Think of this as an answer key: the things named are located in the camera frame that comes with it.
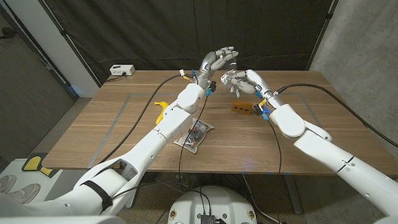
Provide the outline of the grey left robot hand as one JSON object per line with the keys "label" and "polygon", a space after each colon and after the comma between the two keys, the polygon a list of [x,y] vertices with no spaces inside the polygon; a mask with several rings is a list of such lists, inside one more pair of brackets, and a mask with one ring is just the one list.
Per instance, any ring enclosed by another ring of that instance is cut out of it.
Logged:
{"label": "grey left robot hand", "polygon": [[211,77],[217,70],[232,72],[237,70],[236,57],[239,52],[233,46],[223,47],[209,52],[203,59],[197,75],[197,85],[204,90],[208,88]]}

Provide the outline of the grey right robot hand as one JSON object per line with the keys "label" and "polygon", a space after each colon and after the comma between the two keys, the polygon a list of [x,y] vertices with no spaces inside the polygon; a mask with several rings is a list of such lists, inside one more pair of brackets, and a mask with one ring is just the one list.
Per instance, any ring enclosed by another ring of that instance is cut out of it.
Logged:
{"label": "grey right robot hand", "polygon": [[230,92],[235,92],[238,98],[242,93],[254,94],[265,100],[272,108],[278,108],[284,104],[262,79],[260,74],[254,70],[245,70],[238,73],[235,71],[227,72],[221,76],[221,82],[224,85],[230,84]]}

